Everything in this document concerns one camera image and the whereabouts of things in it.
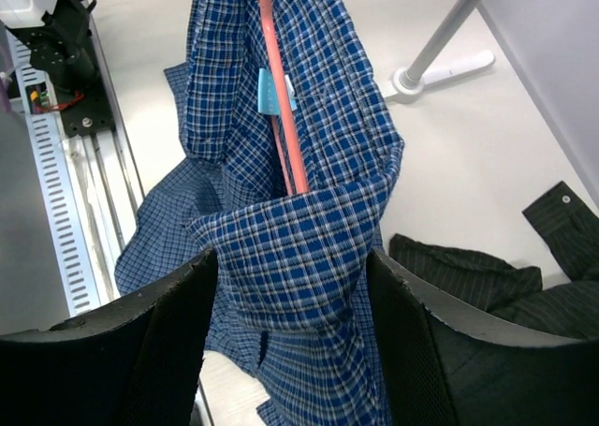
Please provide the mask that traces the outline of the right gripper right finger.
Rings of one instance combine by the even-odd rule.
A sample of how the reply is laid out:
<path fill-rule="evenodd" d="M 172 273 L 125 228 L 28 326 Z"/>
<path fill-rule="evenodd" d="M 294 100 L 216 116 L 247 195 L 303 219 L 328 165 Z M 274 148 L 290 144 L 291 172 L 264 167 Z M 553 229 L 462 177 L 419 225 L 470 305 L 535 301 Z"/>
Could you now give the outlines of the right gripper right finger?
<path fill-rule="evenodd" d="M 597 424 L 596 340 L 492 316 L 380 250 L 366 272 L 393 424 Z"/>

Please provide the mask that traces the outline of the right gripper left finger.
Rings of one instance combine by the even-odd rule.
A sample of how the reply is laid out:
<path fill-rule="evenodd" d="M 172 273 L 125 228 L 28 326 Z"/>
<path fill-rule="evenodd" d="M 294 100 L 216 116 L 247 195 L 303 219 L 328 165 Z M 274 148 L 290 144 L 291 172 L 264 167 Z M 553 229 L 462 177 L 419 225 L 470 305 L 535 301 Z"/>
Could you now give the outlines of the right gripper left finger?
<path fill-rule="evenodd" d="M 3 335 L 2 424 L 192 424 L 217 278 L 209 249 L 46 331 Z"/>

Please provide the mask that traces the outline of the blue plaid shirt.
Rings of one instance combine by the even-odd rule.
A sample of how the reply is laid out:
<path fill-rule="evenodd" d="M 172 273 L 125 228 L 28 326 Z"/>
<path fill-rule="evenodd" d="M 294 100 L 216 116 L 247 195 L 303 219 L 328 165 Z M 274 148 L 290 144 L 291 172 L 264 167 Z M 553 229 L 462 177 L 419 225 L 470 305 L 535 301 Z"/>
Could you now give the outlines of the blue plaid shirt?
<path fill-rule="evenodd" d="M 269 425 L 391 422 L 366 279 L 403 141 L 342 0 L 273 0 L 309 190 L 288 195 L 269 119 L 256 0 L 192 0 L 167 70 L 184 160 L 139 207 L 115 280 L 128 294 L 218 257 L 206 347 L 269 394 Z"/>

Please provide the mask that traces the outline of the pink wire hanger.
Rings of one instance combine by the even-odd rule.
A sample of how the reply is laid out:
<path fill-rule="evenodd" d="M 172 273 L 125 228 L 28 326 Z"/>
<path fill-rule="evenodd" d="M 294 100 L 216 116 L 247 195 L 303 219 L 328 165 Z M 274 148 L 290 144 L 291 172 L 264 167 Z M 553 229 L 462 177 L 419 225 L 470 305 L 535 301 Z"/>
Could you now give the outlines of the pink wire hanger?
<path fill-rule="evenodd" d="M 271 117 L 275 145 L 279 156 L 285 187 L 288 195 L 303 194 L 309 191 L 306 169 L 301 154 L 299 136 L 291 108 L 291 101 L 285 82 L 285 72 L 272 11 L 272 0 L 256 0 L 259 5 L 260 20 L 269 58 L 270 73 L 275 89 L 275 101 L 279 108 L 283 134 L 277 121 Z"/>

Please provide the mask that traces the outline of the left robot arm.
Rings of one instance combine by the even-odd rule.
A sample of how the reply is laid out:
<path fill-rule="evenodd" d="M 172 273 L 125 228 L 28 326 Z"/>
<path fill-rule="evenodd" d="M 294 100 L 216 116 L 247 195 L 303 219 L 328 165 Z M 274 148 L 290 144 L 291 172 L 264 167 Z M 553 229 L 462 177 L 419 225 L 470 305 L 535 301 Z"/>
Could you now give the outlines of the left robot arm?
<path fill-rule="evenodd" d="M 90 30 L 95 5 L 96 0 L 1 0 L 1 23 L 58 91 L 88 94 L 101 85 Z"/>

